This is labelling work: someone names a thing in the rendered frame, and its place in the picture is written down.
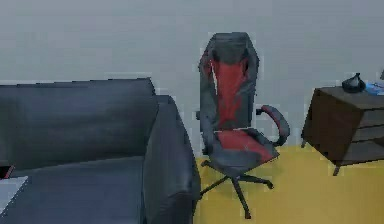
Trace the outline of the red and grey office chair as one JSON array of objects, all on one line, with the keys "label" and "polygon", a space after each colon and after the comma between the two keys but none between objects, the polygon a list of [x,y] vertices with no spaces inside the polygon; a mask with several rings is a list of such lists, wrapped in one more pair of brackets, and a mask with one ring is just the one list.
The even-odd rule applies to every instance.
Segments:
[{"label": "red and grey office chair", "polygon": [[[246,32],[221,32],[208,41],[199,60],[200,108],[196,119],[207,157],[201,165],[223,177],[208,186],[210,191],[229,180],[244,209],[251,213],[240,187],[242,182],[260,183],[272,189],[269,180],[249,172],[279,156],[278,148],[290,135],[283,114],[271,105],[254,106],[259,57]],[[278,129],[278,139],[269,140],[251,126],[254,114],[267,114]]]}]

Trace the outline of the black round vase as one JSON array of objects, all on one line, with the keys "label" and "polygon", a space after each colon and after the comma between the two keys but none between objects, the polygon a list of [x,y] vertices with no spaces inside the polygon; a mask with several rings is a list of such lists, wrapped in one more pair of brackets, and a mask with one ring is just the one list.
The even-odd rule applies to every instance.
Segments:
[{"label": "black round vase", "polygon": [[366,84],[360,78],[360,74],[356,73],[353,77],[342,82],[342,88],[347,93],[359,93],[366,88]]}]

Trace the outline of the white flat slab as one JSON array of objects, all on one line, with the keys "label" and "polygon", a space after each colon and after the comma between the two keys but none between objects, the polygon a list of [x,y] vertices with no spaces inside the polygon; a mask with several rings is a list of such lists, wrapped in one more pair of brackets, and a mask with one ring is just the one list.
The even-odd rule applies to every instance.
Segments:
[{"label": "white flat slab", "polygon": [[7,205],[27,180],[27,176],[0,180],[0,214],[6,209]]}]

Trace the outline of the dark brown chest of drawers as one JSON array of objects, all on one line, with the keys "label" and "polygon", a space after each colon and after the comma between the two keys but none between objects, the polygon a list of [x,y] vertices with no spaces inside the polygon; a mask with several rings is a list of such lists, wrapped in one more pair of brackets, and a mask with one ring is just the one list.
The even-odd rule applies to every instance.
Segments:
[{"label": "dark brown chest of drawers", "polygon": [[334,176],[342,166],[384,160],[384,96],[315,88],[301,138],[302,148],[312,146],[335,165]]}]

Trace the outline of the blue book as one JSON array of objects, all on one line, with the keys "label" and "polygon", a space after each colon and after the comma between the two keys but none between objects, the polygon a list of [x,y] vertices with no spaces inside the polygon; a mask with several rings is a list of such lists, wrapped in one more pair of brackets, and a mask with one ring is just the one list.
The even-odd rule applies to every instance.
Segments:
[{"label": "blue book", "polygon": [[365,91],[371,95],[384,96],[384,84],[377,82],[367,82]]}]

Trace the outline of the dark grey sofa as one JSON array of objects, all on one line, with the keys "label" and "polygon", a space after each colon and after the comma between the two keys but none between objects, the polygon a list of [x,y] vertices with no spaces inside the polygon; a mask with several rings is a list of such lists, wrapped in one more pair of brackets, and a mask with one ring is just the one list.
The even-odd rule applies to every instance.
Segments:
[{"label": "dark grey sofa", "polygon": [[0,224],[193,224],[200,176],[148,78],[0,85]]}]

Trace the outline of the red and black object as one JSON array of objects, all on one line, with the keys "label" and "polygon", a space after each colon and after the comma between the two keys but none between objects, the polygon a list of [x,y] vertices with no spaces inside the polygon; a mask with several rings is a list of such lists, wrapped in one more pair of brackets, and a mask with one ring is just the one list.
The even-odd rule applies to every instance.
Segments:
[{"label": "red and black object", "polygon": [[0,166],[0,179],[8,179],[14,170],[14,166]]}]

